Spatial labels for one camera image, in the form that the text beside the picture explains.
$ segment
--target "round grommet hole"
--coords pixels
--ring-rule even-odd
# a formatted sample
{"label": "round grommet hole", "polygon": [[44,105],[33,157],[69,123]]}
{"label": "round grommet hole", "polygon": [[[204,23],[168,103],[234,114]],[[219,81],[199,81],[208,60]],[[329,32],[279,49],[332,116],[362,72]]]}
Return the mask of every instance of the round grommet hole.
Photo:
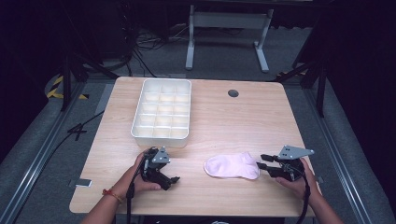
{"label": "round grommet hole", "polygon": [[239,92],[236,90],[229,90],[228,95],[231,97],[237,97],[239,95]]}

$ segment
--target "person's arm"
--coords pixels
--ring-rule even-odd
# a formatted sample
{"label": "person's arm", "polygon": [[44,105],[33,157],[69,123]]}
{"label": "person's arm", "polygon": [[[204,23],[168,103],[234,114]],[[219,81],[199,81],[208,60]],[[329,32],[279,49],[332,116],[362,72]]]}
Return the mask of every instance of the person's arm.
{"label": "person's arm", "polygon": [[[120,199],[125,199],[126,191],[128,190],[129,184],[131,183],[132,177],[134,176],[134,172],[136,171],[137,166],[142,159],[143,153],[139,154],[139,156],[136,158],[136,161],[134,162],[134,165],[131,166],[120,178],[120,180],[113,186],[113,188],[111,188],[111,192]],[[145,182],[140,175],[138,175],[134,181],[135,193],[142,190],[158,189],[161,189],[160,185],[156,183]],[[117,208],[120,205],[120,201],[116,196],[110,194],[104,195],[96,204],[96,206],[90,211],[90,213],[84,217],[82,223],[111,223],[116,214]]]}
{"label": "person's arm", "polygon": [[[314,174],[309,169],[308,163],[301,158],[304,165],[306,179],[308,180],[309,187],[311,188],[311,195],[309,196],[309,205],[314,210],[314,213],[321,224],[338,224],[344,223],[339,216],[334,212],[332,207],[327,203],[326,199],[320,194],[315,180]],[[302,178],[290,182],[289,180],[277,177],[276,181],[282,186],[291,189],[293,193],[300,199],[304,199],[305,182]]]}

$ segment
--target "gray carpet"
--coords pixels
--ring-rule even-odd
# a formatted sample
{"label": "gray carpet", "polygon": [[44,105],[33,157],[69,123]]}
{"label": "gray carpet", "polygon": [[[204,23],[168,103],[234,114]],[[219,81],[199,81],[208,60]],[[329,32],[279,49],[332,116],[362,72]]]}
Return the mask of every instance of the gray carpet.
{"label": "gray carpet", "polygon": [[[275,78],[279,72],[291,69],[291,64],[309,32],[309,29],[271,29],[268,32],[264,44],[264,53],[270,68],[268,74],[261,72],[252,47],[253,41],[260,36],[256,31],[198,32],[195,37],[196,50],[191,71],[184,68],[188,43],[185,35],[178,39],[170,38],[172,43],[167,43],[159,49],[141,50],[141,57],[150,71],[158,76],[264,81]],[[130,65],[133,76],[150,77],[148,69],[137,59],[132,59]],[[129,71],[126,67],[122,67],[115,73],[128,76]],[[284,86],[305,146],[316,151],[316,154],[311,156],[311,161],[317,176],[323,180],[320,183],[322,193],[345,223],[360,223],[339,174],[334,168],[328,140],[317,122],[316,111],[309,105],[307,95],[315,94],[316,88],[301,90],[297,85],[299,79],[294,77],[286,81]],[[114,80],[104,75],[90,75],[81,92],[89,94],[89,99],[76,100],[73,104],[59,135],[54,140],[55,146],[68,135],[67,130],[91,119],[105,108],[113,83]],[[49,103],[1,163],[0,211],[7,208],[22,177],[49,135],[56,117],[60,114],[61,106],[62,99],[49,99]],[[328,125],[332,139],[356,184],[371,223],[395,223],[388,199],[371,171],[342,107],[332,92],[330,83],[326,89],[324,114],[324,122]],[[73,214],[68,209],[74,192],[71,183],[79,178],[100,119],[101,116],[84,125],[83,130],[87,132],[82,133],[77,141],[76,135],[73,134],[57,148],[38,178],[16,223],[79,223],[81,221],[84,215]],[[295,223],[296,220],[287,218],[285,223]],[[314,221],[312,218],[307,218],[304,223]],[[124,216],[118,216],[118,222],[124,223]]]}

